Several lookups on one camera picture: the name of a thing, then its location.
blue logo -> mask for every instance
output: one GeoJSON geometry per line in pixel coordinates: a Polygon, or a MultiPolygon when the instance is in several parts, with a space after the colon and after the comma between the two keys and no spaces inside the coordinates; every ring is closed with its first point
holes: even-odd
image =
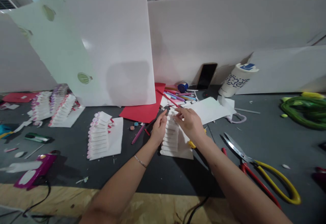
{"type": "Polygon", "coordinates": [[[241,78],[237,78],[234,74],[230,74],[227,79],[225,80],[225,82],[228,85],[232,85],[233,87],[237,88],[237,87],[243,87],[243,85],[250,79],[241,79],[241,78]]]}

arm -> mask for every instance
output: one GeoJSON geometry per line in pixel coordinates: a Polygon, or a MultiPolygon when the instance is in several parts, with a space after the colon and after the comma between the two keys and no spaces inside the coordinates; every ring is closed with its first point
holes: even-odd
{"type": "MultiPolygon", "coordinates": [[[[147,166],[163,140],[166,125],[166,111],[160,114],[153,125],[149,141],[136,153],[137,158],[147,166]]],[[[146,168],[132,157],[105,184],[83,215],[80,224],[117,223],[130,202],[146,168]]]]}
{"type": "Polygon", "coordinates": [[[232,210],[242,223],[291,223],[205,134],[200,117],[195,111],[185,108],[178,108],[176,111],[179,113],[175,116],[175,121],[207,160],[232,210]]]}

green coiled hose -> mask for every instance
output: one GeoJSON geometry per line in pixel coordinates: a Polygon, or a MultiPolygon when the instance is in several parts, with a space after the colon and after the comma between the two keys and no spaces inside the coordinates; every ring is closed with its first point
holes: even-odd
{"type": "Polygon", "coordinates": [[[281,109],[301,125],[326,130],[326,100],[324,99],[293,97],[282,103],[281,109]]]}

bracelet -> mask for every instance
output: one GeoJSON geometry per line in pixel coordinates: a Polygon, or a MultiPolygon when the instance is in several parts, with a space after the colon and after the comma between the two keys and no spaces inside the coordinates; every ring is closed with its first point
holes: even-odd
{"type": "Polygon", "coordinates": [[[134,155],[134,157],[137,159],[137,161],[142,165],[142,166],[144,166],[145,167],[145,169],[147,168],[146,167],[146,165],[143,163],[143,162],[141,162],[138,158],[137,158],[137,156],[136,155],[134,155]]]}

smartphone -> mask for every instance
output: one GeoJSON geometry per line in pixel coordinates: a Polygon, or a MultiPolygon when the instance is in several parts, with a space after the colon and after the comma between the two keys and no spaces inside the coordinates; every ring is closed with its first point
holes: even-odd
{"type": "Polygon", "coordinates": [[[214,76],[217,63],[206,63],[201,68],[201,73],[197,82],[197,90],[207,90],[214,76]]]}

